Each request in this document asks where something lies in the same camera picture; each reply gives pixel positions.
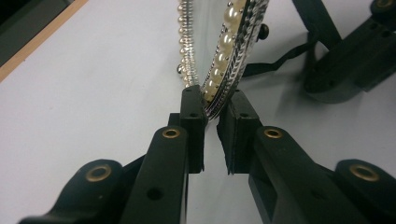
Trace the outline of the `oval pearl-framed mirror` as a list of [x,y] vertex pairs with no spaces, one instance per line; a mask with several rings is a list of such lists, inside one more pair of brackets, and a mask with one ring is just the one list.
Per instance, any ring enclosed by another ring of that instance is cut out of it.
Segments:
[[286,60],[295,58],[322,43],[330,49],[341,41],[332,19],[321,0],[291,0],[311,40],[273,63],[248,63],[254,44],[268,36],[262,22],[270,0],[229,0],[223,14],[223,24],[209,71],[199,79],[193,37],[194,0],[178,0],[179,44],[181,61],[177,66],[184,85],[199,86],[204,111],[209,119],[216,118],[228,103],[241,78],[275,71]]

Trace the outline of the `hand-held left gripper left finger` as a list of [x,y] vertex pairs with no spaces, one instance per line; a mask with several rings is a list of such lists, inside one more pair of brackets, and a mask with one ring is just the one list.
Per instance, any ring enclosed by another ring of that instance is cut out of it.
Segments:
[[184,89],[180,111],[153,135],[120,224],[186,224],[189,174],[204,170],[206,124],[200,87]]

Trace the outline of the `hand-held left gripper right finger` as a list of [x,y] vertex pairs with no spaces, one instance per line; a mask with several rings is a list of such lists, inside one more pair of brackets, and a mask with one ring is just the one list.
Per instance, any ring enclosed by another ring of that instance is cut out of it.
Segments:
[[217,130],[228,172],[248,175],[264,223],[369,224],[288,132],[262,125],[242,91],[220,113]]

